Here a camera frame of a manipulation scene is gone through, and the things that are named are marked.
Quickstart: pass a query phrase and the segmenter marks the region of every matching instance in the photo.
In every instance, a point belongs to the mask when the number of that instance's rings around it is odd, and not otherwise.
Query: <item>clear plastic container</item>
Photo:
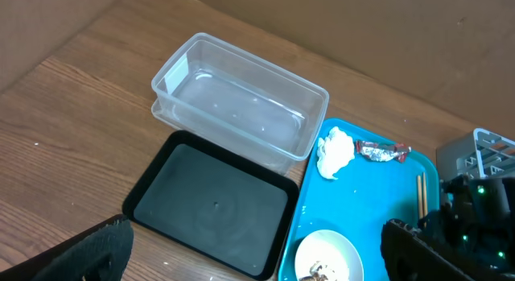
[[[154,116],[286,174],[309,155],[329,94],[275,64],[199,33],[152,80]]]

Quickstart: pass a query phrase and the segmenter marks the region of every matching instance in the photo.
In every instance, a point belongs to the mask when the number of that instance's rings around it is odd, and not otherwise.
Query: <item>wooden chopstick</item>
[[[426,173],[422,173],[422,194],[424,195],[424,217],[429,213],[427,211],[427,186],[426,186]]]
[[[417,191],[418,191],[418,219],[424,217],[424,200],[422,198],[422,184],[420,183],[420,176],[417,176]]]

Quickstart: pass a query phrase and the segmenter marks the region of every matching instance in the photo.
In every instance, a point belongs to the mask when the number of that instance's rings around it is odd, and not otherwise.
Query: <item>blue plastic tray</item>
[[[319,138],[325,138],[334,126],[354,140],[393,143],[336,118],[323,122]],[[278,280],[296,280],[297,248],[309,233],[319,229],[335,230],[356,247],[363,262],[366,281],[389,280],[380,251],[382,226],[391,218],[416,225],[417,176],[423,172],[426,173],[428,209],[439,208],[439,178],[435,165],[417,151],[411,152],[404,163],[396,160],[374,163],[356,155],[347,167],[335,174],[338,180],[326,180],[316,168],[317,160],[315,143],[286,241]]]

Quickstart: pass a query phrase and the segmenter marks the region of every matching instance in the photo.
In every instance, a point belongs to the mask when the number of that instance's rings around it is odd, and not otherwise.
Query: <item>gray crate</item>
[[[515,176],[515,142],[476,128],[436,150],[441,180],[467,174],[471,178]]]

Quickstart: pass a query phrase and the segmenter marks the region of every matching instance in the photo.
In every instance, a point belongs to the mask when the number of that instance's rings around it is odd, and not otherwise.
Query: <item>wooden table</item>
[[[0,271],[121,212],[173,131],[154,119],[150,80],[204,31],[324,87],[343,118],[435,160],[475,126],[194,0],[121,0],[0,91]],[[290,177],[300,184],[303,166]],[[127,280],[239,280],[134,225]]]

